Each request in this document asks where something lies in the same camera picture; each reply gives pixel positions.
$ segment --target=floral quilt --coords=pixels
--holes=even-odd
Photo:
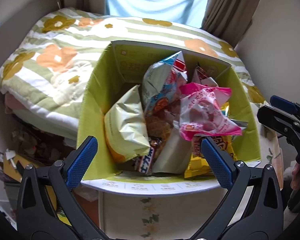
[[[264,98],[234,49],[194,27],[138,17],[98,16],[63,8],[40,19],[0,68],[0,91],[21,102],[13,112],[41,130],[76,139],[90,74],[114,40],[190,49],[229,62],[252,103]]]

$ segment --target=pink snack bag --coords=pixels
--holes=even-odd
[[[220,110],[231,96],[230,88],[189,83],[180,87],[180,135],[190,141],[197,134],[208,136],[242,135],[241,128]]]

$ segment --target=bolt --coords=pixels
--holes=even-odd
[[[57,166],[57,167],[61,166],[62,164],[63,164],[63,161],[62,161],[62,160],[57,160],[57,161],[55,161],[55,163],[54,163],[54,165]]]
[[[26,170],[31,170],[33,168],[33,165],[30,163],[26,166]]]
[[[244,162],[243,161],[237,161],[235,163],[235,165],[237,165],[238,167],[243,167],[244,166]]]
[[[273,171],[273,166],[271,164],[267,164],[266,168],[269,170],[269,171]]]

